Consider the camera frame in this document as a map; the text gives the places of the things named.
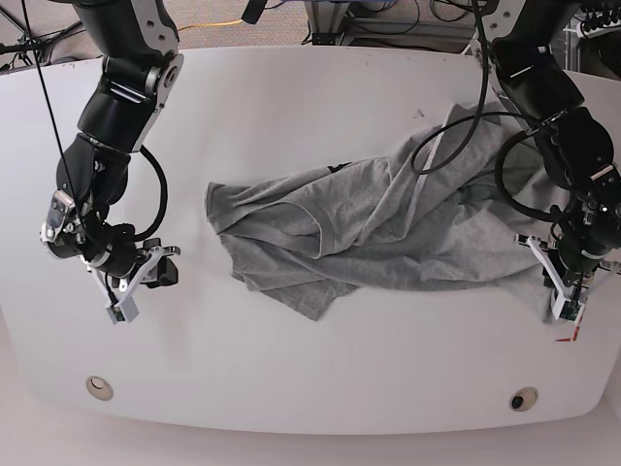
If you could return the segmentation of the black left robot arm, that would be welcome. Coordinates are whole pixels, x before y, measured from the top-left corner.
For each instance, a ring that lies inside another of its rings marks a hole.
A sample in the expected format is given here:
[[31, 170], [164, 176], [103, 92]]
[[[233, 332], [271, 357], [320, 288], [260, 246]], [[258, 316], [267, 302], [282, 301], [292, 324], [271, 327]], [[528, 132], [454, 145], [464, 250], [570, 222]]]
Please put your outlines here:
[[[605, 128], [584, 107], [584, 98], [556, 63], [549, 44], [581, 7], [579, 1], [489, 1], [471, 4], [474, 54], [481, 86], [496, 76], [494, 89], [527, 126], [503, 142], [495, 156], [494, 180], [501, 198], [517, 213], [562, 232], [551, 246], [519, 237], [556, 290], [554, 311], [569, 318], [586, 302], [587, 281], [598, 269], [610, 271], [606, 255], [620, 246], [620, 172]], [[509, 152], [534, 138], [548, 177], [567, 190], [563, 210], [544, 212], [511, 196], [504, 181]]]

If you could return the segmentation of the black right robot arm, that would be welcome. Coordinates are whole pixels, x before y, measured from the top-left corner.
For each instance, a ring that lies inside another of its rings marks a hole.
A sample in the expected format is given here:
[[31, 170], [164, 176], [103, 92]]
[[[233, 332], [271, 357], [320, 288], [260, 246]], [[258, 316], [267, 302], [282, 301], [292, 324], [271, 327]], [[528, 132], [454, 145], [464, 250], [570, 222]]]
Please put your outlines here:
[[[144, 140], [165, 108], [180, 74], [179, 32], [161, 1], [75, 1], [75, 12], [103, 53], [102, 75], [78, 122], [73, 143], [60, 151], [56, 190], [42, 241], [59, 259], [79, 257], [96, 275], [110, 310], [132, 285], [173, 285], [178, 270], [155, 233], [168, 207], [164, 171]], [[131, 156], [138, 153], [159, 182], [155, 219], [142, 232], [107, 216], [125, 193]]]

